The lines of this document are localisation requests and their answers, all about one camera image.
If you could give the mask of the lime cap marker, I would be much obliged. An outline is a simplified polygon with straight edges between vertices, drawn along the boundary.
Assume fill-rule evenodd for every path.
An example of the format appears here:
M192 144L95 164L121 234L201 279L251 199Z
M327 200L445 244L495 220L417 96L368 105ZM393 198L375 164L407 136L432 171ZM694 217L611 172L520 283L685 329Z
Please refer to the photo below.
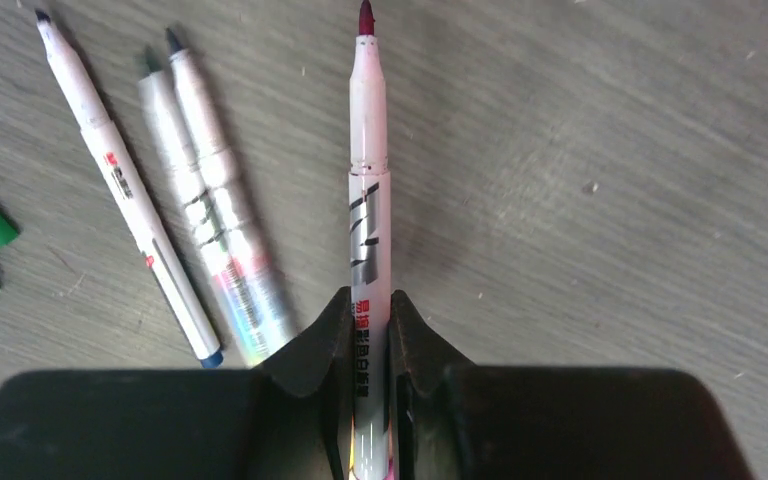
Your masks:
M250 205L240 162L225 135L216 103L186 38L165 29L174 91L218 221L218 285L242 361L252 368L298 334L298 323L277 278L265 232Z

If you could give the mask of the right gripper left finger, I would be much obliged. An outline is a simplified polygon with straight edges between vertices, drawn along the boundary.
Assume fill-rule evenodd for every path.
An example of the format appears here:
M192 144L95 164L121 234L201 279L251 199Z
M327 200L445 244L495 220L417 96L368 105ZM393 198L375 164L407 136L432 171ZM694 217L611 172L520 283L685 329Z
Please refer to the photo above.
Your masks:
M350 293L252 369L39 370L0 387L0 479L343 479Z

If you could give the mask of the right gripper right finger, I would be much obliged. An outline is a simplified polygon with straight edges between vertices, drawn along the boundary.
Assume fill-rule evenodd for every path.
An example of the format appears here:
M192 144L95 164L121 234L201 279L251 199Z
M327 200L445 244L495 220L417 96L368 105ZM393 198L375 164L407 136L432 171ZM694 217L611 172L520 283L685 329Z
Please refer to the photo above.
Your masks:
M399 479L749 479L718 401L668 368L479 365L403 291L389 323Z

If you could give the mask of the blue cap marker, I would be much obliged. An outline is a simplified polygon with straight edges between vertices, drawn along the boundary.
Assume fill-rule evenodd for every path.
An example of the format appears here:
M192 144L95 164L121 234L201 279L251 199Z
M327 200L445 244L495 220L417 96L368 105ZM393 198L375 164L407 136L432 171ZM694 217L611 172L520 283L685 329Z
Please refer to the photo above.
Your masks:
M349 265L354 321L354 475L390 470L387 328L391 312L391 176L386 82L372 5L362 2L349 81Z

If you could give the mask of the green clip cap marker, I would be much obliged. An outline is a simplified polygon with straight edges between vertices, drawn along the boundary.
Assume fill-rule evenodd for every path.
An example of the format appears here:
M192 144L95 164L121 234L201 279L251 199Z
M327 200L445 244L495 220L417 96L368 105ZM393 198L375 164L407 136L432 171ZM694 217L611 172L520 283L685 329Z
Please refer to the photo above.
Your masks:
M50 15L39 8L34 13L49 67L146 267L201 366L219 367L220 340L95 83Z

